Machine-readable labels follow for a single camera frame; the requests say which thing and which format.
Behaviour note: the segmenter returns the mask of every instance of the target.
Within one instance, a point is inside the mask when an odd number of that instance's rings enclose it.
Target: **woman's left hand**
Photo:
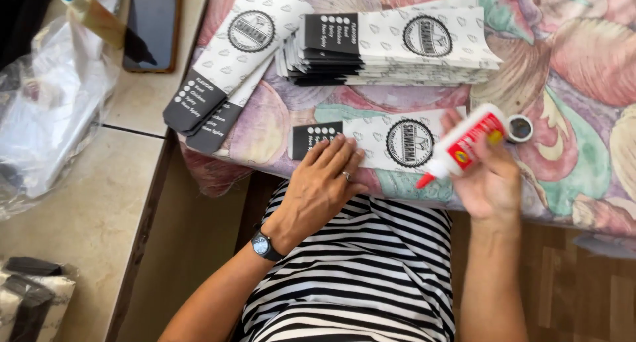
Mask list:
[[[331,143],[322,140],[307,152],[291,175],[281,206],[261,227],[277,252],[289,254],[325,226],[355,194],[368,191],[342,174],[354,176],[364,159],[364,151],[355,148],[355,138],[339,134]]]

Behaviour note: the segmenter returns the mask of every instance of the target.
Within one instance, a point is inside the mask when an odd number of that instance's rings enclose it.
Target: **tiled countertop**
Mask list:
[[[122,71],[111,110],[69,175],[35,208],[0,222],[0,256],[32,256],[73,265],[75,295],[58,341],[114,339],[132,288],[134,265],[156,205],[170,148],[162,111],[187,67],[207,0],[183,0],[177,67],[171,74]],[[127,16],[122,0],[119,16]],[[52,0],[45,23],[62,15]],[[113,58],[121,62],[121,53]]]

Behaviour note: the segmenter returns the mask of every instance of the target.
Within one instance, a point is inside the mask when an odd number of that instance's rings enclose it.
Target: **red nozzle cap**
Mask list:
[[[434,180],[435,180],[434,175],[430,173],[426,173],[420,178],[420,180],[417,181],[417,183],[415,184],[415,188],[422,189]]]

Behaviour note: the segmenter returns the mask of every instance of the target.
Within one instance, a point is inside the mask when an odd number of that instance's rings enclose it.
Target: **watch face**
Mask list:
[[[257,254],[265,254],[267,249],[270,248],[270,242],[262,236],[255,239],[252,245],[254,245],[254,251],[256,251]]]

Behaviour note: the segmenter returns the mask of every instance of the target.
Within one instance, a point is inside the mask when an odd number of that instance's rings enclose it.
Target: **red label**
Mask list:
[[[447,152],[465,170],[477,160],[474,147],[477,138],[486,132],[490,144],[497,144],[504,138],[505,128],[495,115],[489,113],[466,131],[463,136],[451,145]]]

